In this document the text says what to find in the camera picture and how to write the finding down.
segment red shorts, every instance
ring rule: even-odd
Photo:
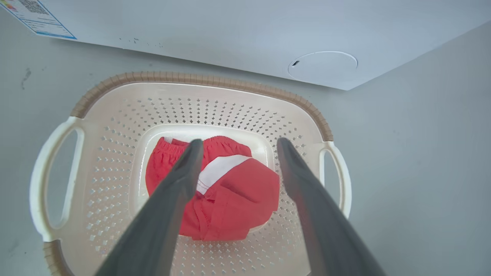
[[[149,195],[179,160],[188,143],[161,138],[147,165]],[[251,158],[250,149],[217,136],[203,141],[196,195],[186,204],[179,234],[194,240],[245,239],[278,208],[279,177]]]

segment basket hole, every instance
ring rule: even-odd
[[[48,218],[53,226],[61,223],[76,144],[77,133],[72,131],[58,150],[51,167],[46,204]]]

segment laundry basket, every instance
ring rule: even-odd
[[[49,224],[46,193],[56,152],[69,133],[78,140],[60,225]],[[288,138],[324,181],[324,154],[340,179],[339,207],[351,207],[348,169],[321,113],[280,89],[170,72],[117,75],[80,99],[39,153],[30,185],[34,225],[53,275],[92,276],[148,199],[145,170],[162,136],[190,141],[223,135],[251,148],[281,175],[276,150]],[[278,211],[242,241],[177,239],[171,275],[305,276],[310,267],[297,209],[283,185]]]

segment printed label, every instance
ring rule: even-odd
[[[0,0],[0,5],[37,34],[76,39],[38,0]]]

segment stain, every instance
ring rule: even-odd
[[[8,253],[13,253],[14,250],[19,247],[19,240],[15,240],[12,245],[7,249]]]
[[[29,79],[30,75],[31,75],[30,68],[27,68],[26,69],[26,76],[21,81],[21,88],[22,88],[22,90],[25,90],[25,88],[24,88],[24,82],[27,81],[27,79]]]

